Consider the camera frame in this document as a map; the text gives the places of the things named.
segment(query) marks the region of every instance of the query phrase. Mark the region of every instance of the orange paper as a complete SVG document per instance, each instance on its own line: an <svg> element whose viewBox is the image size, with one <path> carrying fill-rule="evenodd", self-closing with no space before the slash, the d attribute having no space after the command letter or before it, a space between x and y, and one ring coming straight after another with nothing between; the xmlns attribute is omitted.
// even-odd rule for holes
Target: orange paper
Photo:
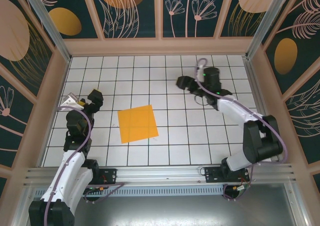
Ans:
<svg viewBox="0 0 320 226"><path fill-rule="evenodd" d="M159 136L151 105L118 111L121 143Z"/></svg>

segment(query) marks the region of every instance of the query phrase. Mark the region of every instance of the metal bracket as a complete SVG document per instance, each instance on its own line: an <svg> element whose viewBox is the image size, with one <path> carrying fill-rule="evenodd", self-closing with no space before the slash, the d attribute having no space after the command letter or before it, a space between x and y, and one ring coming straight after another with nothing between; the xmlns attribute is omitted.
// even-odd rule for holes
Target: metal bracket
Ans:
<svg viewBox="0 0 320 226"><path fill-rule="evenodd" d="M89 185L113 185L116 183L117 169L99 169L98 177Z"/></svg>
<svg viewBox="0 0 320 226"><path fill-rule="evenodd" d="M248 170L246 169L231 171L227 176L224 176L221 167L204 167L204 175L207 183L240 183L242 178L247 182L250 180Z"/></svg>

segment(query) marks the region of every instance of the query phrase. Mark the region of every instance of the grid floor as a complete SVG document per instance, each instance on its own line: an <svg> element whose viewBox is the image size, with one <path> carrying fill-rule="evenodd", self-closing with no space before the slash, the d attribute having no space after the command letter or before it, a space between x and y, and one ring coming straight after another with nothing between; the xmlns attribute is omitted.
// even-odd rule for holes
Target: grid floor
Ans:
<svg viewBox="0 0 320 226"><path fill-rule="evenodd" d="M206 100L176 86L181 75L194 76L196 60L220 70L222 87L256 110L239 55L168 55L74 57L63 89L82 98L94 89L104 97L95 114L89 159L100 166L201 165L220 163L241 150L241 128L210 106ZM121 143L119 110L151 104L158 137ZM67 112L58 112L42 165L58 166L63 155Z"/></svg>

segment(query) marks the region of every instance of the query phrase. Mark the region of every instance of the orange square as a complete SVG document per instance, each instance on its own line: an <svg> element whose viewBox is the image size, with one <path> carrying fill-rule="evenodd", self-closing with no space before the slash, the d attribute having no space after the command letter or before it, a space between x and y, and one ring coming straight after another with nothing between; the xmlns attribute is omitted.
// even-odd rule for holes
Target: orange square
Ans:
<svg viewBox="0 0 320 226"><path fill-rule="evenodd" d="M121 143L159 136L151 105L118 111Z"/></svg>

